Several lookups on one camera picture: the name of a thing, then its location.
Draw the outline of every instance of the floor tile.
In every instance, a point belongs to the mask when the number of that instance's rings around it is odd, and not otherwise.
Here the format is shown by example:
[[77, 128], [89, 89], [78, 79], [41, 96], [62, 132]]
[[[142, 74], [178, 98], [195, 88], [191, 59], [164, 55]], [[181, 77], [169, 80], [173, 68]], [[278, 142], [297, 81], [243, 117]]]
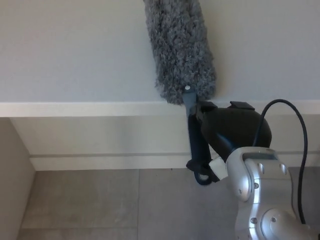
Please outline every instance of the floor tile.
[[39, 171], [23, 229], [136, 227], [139, 170]]
[[200, 186], [187, 169], [140, 170], [139, 240], [231, 240], [237, 211], [228, 178]]
[[[299, 167], [289, 169], [293, 181], [293, 206], [298, 216], [297, 192]], [[308, 225], [320, 226], [320, 167], [306, 167], [302, 181], [302, 210]]]
[[137, 240], [137, 229], [22, 229], [17, 240]]

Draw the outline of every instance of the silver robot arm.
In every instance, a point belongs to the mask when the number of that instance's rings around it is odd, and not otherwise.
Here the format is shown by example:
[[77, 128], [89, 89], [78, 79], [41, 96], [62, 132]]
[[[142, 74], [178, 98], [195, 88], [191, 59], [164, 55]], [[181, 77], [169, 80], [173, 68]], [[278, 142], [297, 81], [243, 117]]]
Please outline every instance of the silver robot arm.
[[236, 239], [318, 240], [318, 234], [296, 218], [291, 175], [274, 150], [238, 148], [228, 157], [226, 171], [239, 200]]

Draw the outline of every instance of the black cable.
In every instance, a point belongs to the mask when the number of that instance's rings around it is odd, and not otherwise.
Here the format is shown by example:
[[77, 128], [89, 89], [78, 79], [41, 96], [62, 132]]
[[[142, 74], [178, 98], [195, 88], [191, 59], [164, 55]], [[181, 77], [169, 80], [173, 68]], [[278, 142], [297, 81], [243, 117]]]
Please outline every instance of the black cable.
[[307, 154], [308, 154], [308, 134], [307, 134], [307, 128], [306, 128], [305, 121], [304, 121], [303, 117], [301, 116], [300, 112], [298, 111], [298, 109], [291, 102], [284, 100], [284, 99], [275, 99], [275, 100], [269, 102], [264, 107], [264, 109], [261, 113], [258, 128], [257, 128], [255, 136], [254, 136], [253, 146], [255, 147], [258, 143], [260, 131], [261, 131], [262, 125], [264, 123], [265, 115], [266, 115], [268, 109], [276, 103], [284, 103], [284, 104], [287, 104], [288, 106], [290, 106], [294, 110], [297, 117], [299, 118], [301, 126], [302, 126], [304, 147], [303, 147], [303, 157], [302, 157], [301, 167], [300, 167], [300, 171], [299, 171], [299, 180], [298, 180], [298, 213], [299, 213], [301, 223], [306, 224], [304, 212], [302, 210], [302, 182], [303, 182], [303, 176], [304, 176], [305, 165], [306, 165]]

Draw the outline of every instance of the gray microfiber duster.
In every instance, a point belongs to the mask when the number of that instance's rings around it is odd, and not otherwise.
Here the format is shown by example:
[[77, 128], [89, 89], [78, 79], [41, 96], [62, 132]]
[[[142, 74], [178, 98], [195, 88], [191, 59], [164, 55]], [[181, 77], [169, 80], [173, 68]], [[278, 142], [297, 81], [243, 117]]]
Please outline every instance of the gray microfiber duster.
[[198, 0], [144, 0], [144, 4], [161, 97], [181, 105], [189, 85], [200, 101], [209, 99], [216, 72]]

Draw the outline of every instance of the white wall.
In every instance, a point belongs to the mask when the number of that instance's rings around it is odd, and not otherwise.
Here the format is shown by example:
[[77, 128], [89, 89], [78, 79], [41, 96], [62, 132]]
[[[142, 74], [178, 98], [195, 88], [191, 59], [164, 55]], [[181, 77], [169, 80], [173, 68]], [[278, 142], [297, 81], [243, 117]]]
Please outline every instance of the white wall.
[[8, 118], [0, 118], [0, 239], [16, 240], [35, 169]]
[[[200, 0], [216, 101], [320, 99], [318, 0]], [[0, 1], [0, 102], [160, 101], [142, 0]]]

